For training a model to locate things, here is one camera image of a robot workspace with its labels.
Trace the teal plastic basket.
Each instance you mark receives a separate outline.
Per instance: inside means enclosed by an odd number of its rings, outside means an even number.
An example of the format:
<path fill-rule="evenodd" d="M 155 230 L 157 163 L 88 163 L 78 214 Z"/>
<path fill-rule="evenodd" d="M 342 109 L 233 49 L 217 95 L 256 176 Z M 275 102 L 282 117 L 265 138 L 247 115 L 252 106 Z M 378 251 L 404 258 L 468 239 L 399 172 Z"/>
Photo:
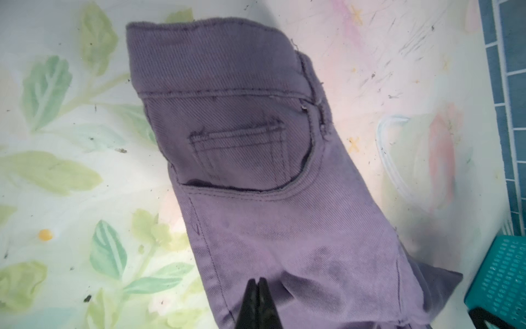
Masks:
<path fill-rule="evenodd" d="M 525 237 L 494 239 L 464 303 L 476 328 L 525 327 Z"/>

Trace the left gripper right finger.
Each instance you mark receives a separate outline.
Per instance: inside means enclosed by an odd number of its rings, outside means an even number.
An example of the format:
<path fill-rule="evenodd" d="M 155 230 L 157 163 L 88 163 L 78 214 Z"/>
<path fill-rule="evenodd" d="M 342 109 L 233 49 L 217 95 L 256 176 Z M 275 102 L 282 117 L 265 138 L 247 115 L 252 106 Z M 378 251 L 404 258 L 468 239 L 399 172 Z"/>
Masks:
<path fill-rule="evenodd" d="M 265 278 L 258 281 L 258 328 L 283 329 L 278 310 Z"/>

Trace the purple trousers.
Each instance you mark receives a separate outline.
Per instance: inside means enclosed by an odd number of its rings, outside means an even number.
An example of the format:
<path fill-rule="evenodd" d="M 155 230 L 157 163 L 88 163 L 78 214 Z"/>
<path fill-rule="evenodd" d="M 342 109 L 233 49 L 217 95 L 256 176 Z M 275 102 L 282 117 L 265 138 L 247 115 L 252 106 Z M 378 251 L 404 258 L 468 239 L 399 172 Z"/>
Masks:
<path fill-rule="evenodd" d="M 131 82 L 219 328 L 265 278 L 285 328 L 428 328 L 462 275 L 413 259 L 308 56 L 239 18 L 130 23 Z"/>

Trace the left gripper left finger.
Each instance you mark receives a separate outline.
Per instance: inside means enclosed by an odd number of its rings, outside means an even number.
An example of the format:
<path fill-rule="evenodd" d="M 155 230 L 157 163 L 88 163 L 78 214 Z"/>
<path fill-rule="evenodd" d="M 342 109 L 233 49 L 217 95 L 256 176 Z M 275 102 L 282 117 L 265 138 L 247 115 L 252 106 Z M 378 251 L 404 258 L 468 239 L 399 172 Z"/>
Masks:
<path fill-rule="evenodd" d="M 258 328 L 258 283 L 255 279 L 247 282 L 241 309 L 236 320 L 235 329 Z"/>

